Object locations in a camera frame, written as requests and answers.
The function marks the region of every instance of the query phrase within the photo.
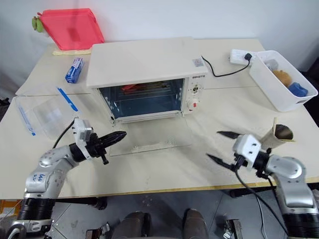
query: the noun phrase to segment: power cord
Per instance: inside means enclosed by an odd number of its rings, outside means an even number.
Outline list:
[[[270,184],[270,186],[271,186],[271,191],[273,192],[274,197],[275,197],[275,199],[276,199],[276,201],[277,201],[277,203],[278,203],[278,205],[279,205],[278,198],[277,198],[276,192],[275,192],[275,186],[273,185],[273,182],[270,180],[269,177],[267,177],[267,180],[268,180],[268,182],[269,182],[269,184]]]
[[[72,127],[72,125],[74,124],[74,120],[71,122],[71,124],[69,124],[69,126],[62,132],[62,134],[60,134],[59,138],[56,140],[56,142],[54,143],[53,148],[55,148],[57,146],[57,144],[59,143],[60,139],[64,136],[64,134]]]
[[[242,68],[242,69],[240,69],[240,70],[238,70],[238,71],[234,71],[234,72],[232,72],[232,73],[223,74],[223,75],[215,75],[214,70],[213,70],[213,67],[211,66],[210,62],[207,61],[203,56],[201,56],[201,57],[202,57],[203,60],[204,60],[205,62],[207,62],[207,64],[210,66],[211,72],[213,73],[214,77],[222,77],[222,76],[230,76],[230,75],[233,75],[233,74],[236,74],[236,73],[238,73],[238,72],[240,72],[240,71],[245,70],[245,69],[249,66],[249,64],[250,64],[250,59],[251,59],[253,56],[252,56],[251,54],[247,53],[247,54],[245,55],[245,59],[248,61],[248,64],[247,64],[244,68]]]
[[[248,189],[249,192],[251,192],[252,194],[254,194],[268,209],[269,211],[274,215],[274,217],[276,218],[276,220],[279,222],[280,226],[283,228],[283,230],[285,231],[285,233],[288,235],[287,229],[286,227],[283,225],[283,223],[279,220],[277,214],[274,212],[274,210],[269,206],[268,203],[265,202],[264,199],[262,199],[262,197],[260,197],[252,188],[250,188],[246,183],[244,183],[244,181],[239,177],[238,174],[238,170],[235,171],[236,177],[238,178],[239,182]]]
[[[261,208],[259,199],[257,197],[256,197],[256,199],[257,199],[260,214],[261,214],[261,234],[263,235],[264,239],[268,239],[267,234],[266,234],[266,229],[265,229],[265,220],[264,220],[263,210]]]

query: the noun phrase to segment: white table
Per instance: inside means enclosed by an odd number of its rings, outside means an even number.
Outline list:
[[[212,41],[215,44],[220,41],[224,48],[245,49],[240,44],[234,46],[236,40]],[[220,65],[219,70],[218,61],[211,57],[214,54],[222,55],[218,53],[218,46],[215,46],[215,52],[203,53],[212,62],[217,74],[238,68],[227,63],[230,69]],[[319,129],[306,109],[301,107],[292,112],[277,112],[247,72],[239,75],[236,76],[238,80],[232,77],[221,78],[220,81],[212,79],[219,87],[212,83],[211,87],[215,89],[204,90],[198,111],[185,116],[193,135],[191,146],[112,156],[109,158],[110,164],[106,166],[100,159],[84,161],[69,172],[60,197],[241,187],[232,172],[216,165],[205,154],[209,152],[232,162],[234,141],[216,132],[231,130],[261,137],[272,127],[274,117],[292,129],[296,142],[283,144],[273,152],[300,159],[308,170],[307,181],[318,182],[316,141]],[[112,131],[112,126],[94,104],[90,94],[70,95],[70,98],[81,109],[83,119],[90,121],[99,136]],[[35,168],[40,156],[54,143],[45,136],[31,136],[18,114],[13,100],[0,123],[1,199],[23,196],[26,177]],[[73,142],[73,135],[67,133],[60,145]],[[251,186],[268,184],[257,178],[253,171],[241,169],[240,175]]]
[[[242,66],[235,66],[229,63],[228,58],[231,49],[264,50],[257,39],[205,39],[196,40],[196,43],[203,57],[213,65],[216,74],[228,73],[242,68]],[[48,46],[26,82],[17,90],[16,95],[51,95],[45,89],[46,84],[60,86],[67,94],[90,93],[90,90],[85,85],[90,55],[80,55],[85,62],[84,68],[77,84],[68,84],[64,77],[70,69],[75,56],[53,56],[52,52],[55,48],[55,45]],[[249,77],[248,71],[222,78],[211,76],[206,84],[207,89],[250,86],[256,86],[256,84]]]

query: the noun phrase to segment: toaster oven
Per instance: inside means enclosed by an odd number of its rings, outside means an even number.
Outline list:
[[[112,123],[194,112],[208,70],[191,37],[95,44],[87,87]]]

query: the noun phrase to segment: oven glass door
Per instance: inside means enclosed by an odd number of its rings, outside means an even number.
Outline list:
[[[127,135],[121,143],[110,147],[110,155],[123,155],[165,148],[188,146],[193,135],[186,117],[153,119],[146,121],[117,123],[113,131],[125,131]]]
[[[184,79],[99,88],[114,118],[181,111]]]

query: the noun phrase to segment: gray floor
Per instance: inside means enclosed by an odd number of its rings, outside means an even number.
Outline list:
[[[279,214],[271,191],[260,193]],[[57,203],[53,211],[54,227],[49,236],[54,239],[84,239],[88,229],[109,222],[115,226],[134,211],[149,212],[152,216],[154,236],[181,238],[182,217],[185,209],[199,210],[208,227],[210,239],[222,238],[221,226],[225,219],[239,219],[244,239],[262,239],[261,215],[255,196],[230,198],[222,191],[193,191],[113,196],[108,198],[105,210],[92,206]],[[265,228],[269,239],[286,238],[274,216],[262,205]]]

